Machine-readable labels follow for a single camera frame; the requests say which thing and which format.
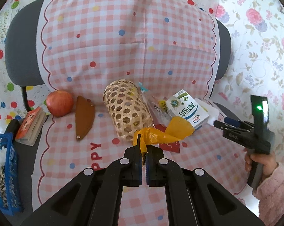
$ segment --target white circle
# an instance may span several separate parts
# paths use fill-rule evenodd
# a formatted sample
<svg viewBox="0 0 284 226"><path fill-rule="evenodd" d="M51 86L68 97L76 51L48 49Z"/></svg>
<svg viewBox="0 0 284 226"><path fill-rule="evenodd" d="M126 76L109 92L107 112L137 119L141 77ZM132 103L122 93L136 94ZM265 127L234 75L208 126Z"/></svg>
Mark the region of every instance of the white circle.
<svg viewBox="0 0 284 226"><path fill-rule="evenodd" d="M205 174L205 171L203 169L197 168L195 170L195 174L199 176L203 176Z"/></svg>
<svg viewBox="0 0 284 226"><path fill-rule="evenodd" d="M94 172L93 169L87 168L83 171L83 174L86 175L86 176L89 176L89 175L92 175L93 172Z"/></svg>
<svg viewBox="0 0 284 226"><path fill-rule="evenodd" d="M122 158L122 159L120 160L120 163L121 163L122 165L126 165L126 164L129 163L129 159L127 159L127 158Z"/></svg>
<svg viewBox="0 0 284 226"><path fill-rule="evenodd" d="M159 163L162 164L162 165L166 165L168 163L168 160L165 159L165 158L161 158L161 159L159 159Z"/></svg>

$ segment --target red logo on milk carton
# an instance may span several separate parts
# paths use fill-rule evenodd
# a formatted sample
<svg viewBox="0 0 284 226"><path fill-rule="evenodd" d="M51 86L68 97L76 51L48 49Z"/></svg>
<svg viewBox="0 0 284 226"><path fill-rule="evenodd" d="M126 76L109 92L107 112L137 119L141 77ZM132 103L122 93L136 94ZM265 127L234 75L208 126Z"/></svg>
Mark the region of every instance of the red logo on milk carton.
<svg viewBox="0 0 284 226"><path fill-rule="evenodd" d="M196 123L200 120L200 116L199 115L196 115L194 118L193 118L193 122Z"/></svg>

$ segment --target blue plastic basket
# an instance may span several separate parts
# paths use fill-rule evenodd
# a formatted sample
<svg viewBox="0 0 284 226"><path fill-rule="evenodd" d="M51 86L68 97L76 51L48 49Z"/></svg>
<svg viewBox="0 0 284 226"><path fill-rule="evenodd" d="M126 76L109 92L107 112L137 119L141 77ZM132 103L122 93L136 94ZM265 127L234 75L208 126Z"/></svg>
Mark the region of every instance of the blue plastic basket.
<svg viewBox="0 0 284 226"><path fill-rule="evenodd" d="M0 149L7 148L5 163L5 187L7 205L4 206L3 199L0 197L0 209L3 213L13 216L17 211L23 211L19 196L19 184L17 177L17 153L12 145L13 134L0 134Z"/></svg>

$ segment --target crumpled yellow plastic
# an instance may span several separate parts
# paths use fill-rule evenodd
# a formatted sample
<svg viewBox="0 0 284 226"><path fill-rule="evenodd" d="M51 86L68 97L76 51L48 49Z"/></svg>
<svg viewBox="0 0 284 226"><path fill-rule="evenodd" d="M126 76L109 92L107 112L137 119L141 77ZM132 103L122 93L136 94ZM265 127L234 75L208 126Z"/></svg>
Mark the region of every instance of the crumpled yellow plastic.
<svg viewBox="0 0 284 226"><path fill-rule="evenodd" d="M145 127L136 131L133 137L133 146L137 145L138 134L140 138L140 150L144 158L147 153L146 145L158 143L173 143L183 140L194 132L194 127L182 117L175 116L171 119L167 129L162 131L154 127Z"/></svg>

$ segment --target person's hand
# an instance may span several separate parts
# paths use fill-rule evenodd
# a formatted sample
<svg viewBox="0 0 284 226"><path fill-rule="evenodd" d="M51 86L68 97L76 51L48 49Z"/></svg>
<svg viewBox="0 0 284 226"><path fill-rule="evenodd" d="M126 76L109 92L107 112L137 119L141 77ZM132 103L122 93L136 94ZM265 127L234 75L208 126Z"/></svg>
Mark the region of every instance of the person's hand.
<svg viewBox="0 0 284 226"><path fill-rule="evenodd" d="M247 172L250 172L252 169L252 161L263 164L262 181L268 178L277 168L277 162L274 152L270 155L265 155L265 154L249 155L248 153L246 153L244 160L246 161L244 168Z"/></svg>

